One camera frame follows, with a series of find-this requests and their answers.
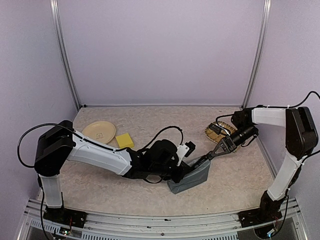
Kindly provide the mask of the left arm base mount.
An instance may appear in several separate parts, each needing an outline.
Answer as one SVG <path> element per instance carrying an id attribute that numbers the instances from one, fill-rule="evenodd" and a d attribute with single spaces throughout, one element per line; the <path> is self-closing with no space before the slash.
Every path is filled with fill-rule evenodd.
<path id="1" fill-rule="evenodd" d="M 54 223 L 83 229 L 87 213 L 84 211 L 65 208 L 64 206 L 60 208 L 46 207 L 43 218 Z"/>

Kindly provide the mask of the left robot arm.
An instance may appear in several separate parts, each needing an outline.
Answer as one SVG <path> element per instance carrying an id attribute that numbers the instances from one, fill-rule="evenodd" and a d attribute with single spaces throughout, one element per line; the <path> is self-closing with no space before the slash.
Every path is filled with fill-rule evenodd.
<path id="1" fill-rule="evenodd" d="M 75 130 L 73 123 L 47 123 L 51 127 L 37 141 L 33 165 L 23 164 L 36 171 L 40 180 L 46 206 L 57 221 L 70 218 L 64 207 L 60 184 L 60 170 L 66 161 L 74 161 L 99 167 L 127 179 L 147 181 L 158 176 L 161 181 L 179 183 L 192 168 L 183 161 L 195 149 L 192 141 L 175 145 L 168 139 L 153 138 L 145 147 L 115 148 L 93 140 Z"/>

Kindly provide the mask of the yellow sponge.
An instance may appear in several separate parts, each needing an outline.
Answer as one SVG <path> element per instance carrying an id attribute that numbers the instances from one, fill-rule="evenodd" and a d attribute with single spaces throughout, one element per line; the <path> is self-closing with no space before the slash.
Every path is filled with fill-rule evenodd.
<path id="1" fill-rule="evenodd" d="M 134 147 L 134 142 L 129 133 L 117 135 L 115 139 L 120 149 Z"/>

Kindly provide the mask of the grey zip pouch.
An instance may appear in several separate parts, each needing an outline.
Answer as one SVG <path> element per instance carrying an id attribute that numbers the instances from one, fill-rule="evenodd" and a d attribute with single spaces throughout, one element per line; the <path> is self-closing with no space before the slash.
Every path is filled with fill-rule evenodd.
<path id="1" fill-rule="evenodd" d="M 173 180 L 167 181 L 167 186 L 173 194 L 178 194 L 207 181 L 211 161 L 207 158 L 198 157 L 193 159 L 189 166 L 192 170 L 187 173 L 179 183 Z"/>

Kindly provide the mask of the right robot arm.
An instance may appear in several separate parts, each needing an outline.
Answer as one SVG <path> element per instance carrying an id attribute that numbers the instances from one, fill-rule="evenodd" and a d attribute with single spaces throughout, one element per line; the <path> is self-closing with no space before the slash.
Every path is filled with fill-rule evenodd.
<path id="1" fill-rule="evenodd" d="M 298 178 L 305 161 L 319 154 L 314 150 L 319 142 L 317 126 L 310 109 L 304 105 L 311 95 L 320 96 L 312 90 L 296 105 L 261 104 L 217 116 L 210 127 L 222 138 L 215 149 L 204 155 L 198 163 L 232 153 L 238 146 L 244 146 L 246 140 L 258 136 L 259 126 L 275 127 L 282 134 L 283 143 L 280 146 L 283 160 L 266 195 L 271 202 L 282 200 Z"/>

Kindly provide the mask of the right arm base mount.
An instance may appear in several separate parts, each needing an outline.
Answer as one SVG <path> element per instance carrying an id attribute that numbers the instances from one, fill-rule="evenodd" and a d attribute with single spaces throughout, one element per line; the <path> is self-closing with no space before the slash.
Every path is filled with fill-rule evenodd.
<path id="1" fill-rule="evenodd" d="M 275 221 L 282 218 L 280 207 L 285 197 L 280 200 L 272 200 L 265 191 L 260 199 L 259 207 L 240 211 L 237 215 L 242 228 Z"/>

